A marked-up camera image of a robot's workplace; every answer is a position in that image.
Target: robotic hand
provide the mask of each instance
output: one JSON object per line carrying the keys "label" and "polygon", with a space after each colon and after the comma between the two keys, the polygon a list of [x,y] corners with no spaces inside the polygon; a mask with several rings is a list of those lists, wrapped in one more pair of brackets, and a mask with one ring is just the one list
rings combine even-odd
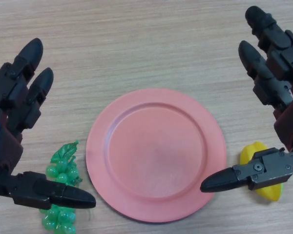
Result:
{"label": "robotic hand", "polygon": [[239,56],[247,74],[254,80],[253,91],[264,105],[274,108],[275,131],[285,149],[271,148],[257,152],[246,165],[234,165],[206,178],[202,192],[220,192],[247,185],[255,190],[286,182],[293,175],[293,33],[282,31],[272,18],[257,6],[245,14],[265,60],[246,41],[239,46]]}
{"label": "robotic hand", "polygon": [[42,58],[42,42],[33,39],[0,68],[0,196],[15,204],[48,210],[51,204],[71,208],[93,208],[95,198],[81,189],[46,180],[44,174],[11,175],[23,152],[22,131],[31,129],[53,83],[50,68],[42,71],[30,88],[27,84]]}

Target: wooden table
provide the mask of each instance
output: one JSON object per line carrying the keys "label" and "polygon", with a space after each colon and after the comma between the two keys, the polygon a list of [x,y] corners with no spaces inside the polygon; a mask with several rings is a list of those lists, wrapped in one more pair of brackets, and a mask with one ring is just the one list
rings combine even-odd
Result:
{"label": "wooden table", "polygon": [[[219,193],[178,222],[138,223],[112,211],[96,194],[85,169],[85,142],[98,114],[129,91],[165,87],[192,96],[218,120],[228,165],[255,140],[281,147],[272,107],[252,92],[237,48],[256,45],[244,13],[256,4],[293,31],[293,0],[0,0],[0,67],[39,37],[38,72],[55,80],[35,128],[24,132],[24,153],[14,173],[43,173],[62,144],[80,140],[82,188],[97,208],[78,211],[80,234],[293,234],[293,177],[277,203],[246,188]],[[0,198],[1,234],[43,234],[40,213]]]}

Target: green grapes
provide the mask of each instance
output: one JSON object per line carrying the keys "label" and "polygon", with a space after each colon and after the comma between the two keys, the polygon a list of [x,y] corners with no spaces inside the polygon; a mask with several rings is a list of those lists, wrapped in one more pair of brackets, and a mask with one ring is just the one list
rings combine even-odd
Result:
{"label": "green grapes", "polygon": [[[82,179],[79,177],[77,165],[74,162],[78,141],[61,147],[51,158],[51,163],[46,168],[46,175],[55,179],[56,182],[71,186],[78,186]],[[76,214],[73,208],[59,207],[52,205],[49,210],[42,210],[44,214],[42,224],[48,231],[54,234],[76,234],[73,223],[76,221]]]}

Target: pink plate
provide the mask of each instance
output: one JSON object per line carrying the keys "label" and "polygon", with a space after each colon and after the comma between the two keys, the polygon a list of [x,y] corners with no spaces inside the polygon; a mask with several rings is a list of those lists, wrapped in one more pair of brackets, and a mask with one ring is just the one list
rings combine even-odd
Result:
{"label": "pink plate", "polygon": [[115,210],[136,220],[169,222],[213,196],[200,185],[226,166],[214,117],[196,100],[168,89],[126,94],[107,106],[86,147],[91,181]]}

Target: green plastic leaf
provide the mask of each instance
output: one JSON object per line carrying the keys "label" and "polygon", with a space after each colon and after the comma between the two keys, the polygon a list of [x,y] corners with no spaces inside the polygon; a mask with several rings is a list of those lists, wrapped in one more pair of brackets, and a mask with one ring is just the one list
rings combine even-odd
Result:
{"label": "green plastic leaf", "polygon": [[57,163],[60,159],[69,160],[74,153],[77,151],[77,145],[79,141],[73,143],[65,144],[62,146],[51,158],[51,163]]}

